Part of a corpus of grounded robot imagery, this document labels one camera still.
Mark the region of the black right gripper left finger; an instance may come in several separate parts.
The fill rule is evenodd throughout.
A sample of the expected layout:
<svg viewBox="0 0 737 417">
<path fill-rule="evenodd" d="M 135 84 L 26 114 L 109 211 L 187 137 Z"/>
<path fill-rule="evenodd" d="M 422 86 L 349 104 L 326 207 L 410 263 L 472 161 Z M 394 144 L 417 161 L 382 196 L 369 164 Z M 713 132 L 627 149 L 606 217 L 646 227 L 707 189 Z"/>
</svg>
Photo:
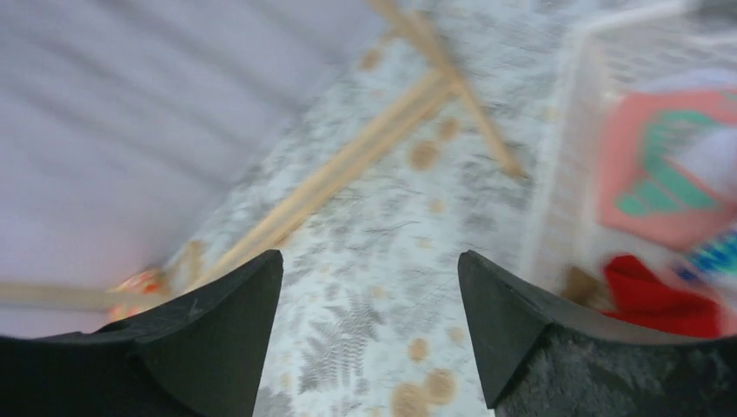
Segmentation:
<svg viewBox="0 0 737 417">
<path fill-rule="evenodd" d="M 250 416 L 283 277 L 267 250 L 96 332 L 1 340 L 4 416 Z"/>
</svg>

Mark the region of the white perforated plastic basket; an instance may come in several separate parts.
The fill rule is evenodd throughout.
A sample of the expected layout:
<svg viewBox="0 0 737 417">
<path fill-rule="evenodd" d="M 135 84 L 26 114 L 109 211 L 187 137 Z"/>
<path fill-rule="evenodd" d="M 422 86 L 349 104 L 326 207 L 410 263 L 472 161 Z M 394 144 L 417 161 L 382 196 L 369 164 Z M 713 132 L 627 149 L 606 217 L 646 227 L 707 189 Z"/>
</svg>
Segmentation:
<svg viewBox="0 0 737 417">
<path fill-rule="evenodd" d="M 595 273 L 612 254 L 648 263 L 666 248 L 596 221 L 599 132 L 633 88 L 689 70 L 736 67 L 736 16 L 718 17 L 694 1 L 643 3 L 602 11 L 573 27 L 556 86 L 558 118 L 548 129 L 536 177 L 519 276 L 550 292 L 571 265 Z"/>
</svg>

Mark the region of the red sock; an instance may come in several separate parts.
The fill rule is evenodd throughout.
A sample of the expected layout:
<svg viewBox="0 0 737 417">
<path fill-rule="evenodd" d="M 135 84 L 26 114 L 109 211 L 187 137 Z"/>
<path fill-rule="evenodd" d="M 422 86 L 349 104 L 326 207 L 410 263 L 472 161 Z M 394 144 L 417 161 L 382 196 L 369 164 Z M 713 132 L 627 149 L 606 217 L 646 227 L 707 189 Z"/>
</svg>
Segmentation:
<svg viewBox="0 0 737 417">
<path fill-rule="evenodd" d="M 670 288 L 638 258 L 620 255 L 603 268 L 614 309 L 607 317 L 665 333 L 713 339 L 722 336 L 720 307 L 700 295 Z"/>
</svg>

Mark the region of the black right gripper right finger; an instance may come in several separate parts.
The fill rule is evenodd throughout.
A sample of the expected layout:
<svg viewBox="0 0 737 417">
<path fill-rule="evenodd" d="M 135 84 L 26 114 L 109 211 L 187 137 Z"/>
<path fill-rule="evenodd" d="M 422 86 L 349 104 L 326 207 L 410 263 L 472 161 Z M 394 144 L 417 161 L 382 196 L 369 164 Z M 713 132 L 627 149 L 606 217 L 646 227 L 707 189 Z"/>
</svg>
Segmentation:
<svg viewBox="0 0 737 417">
<path fill-rule="evenodd" d="M 460 255 L 457 272 L 487 407 L 498 416 L 733 416 L 736 340 L 606 317 Z"/>
</svg>

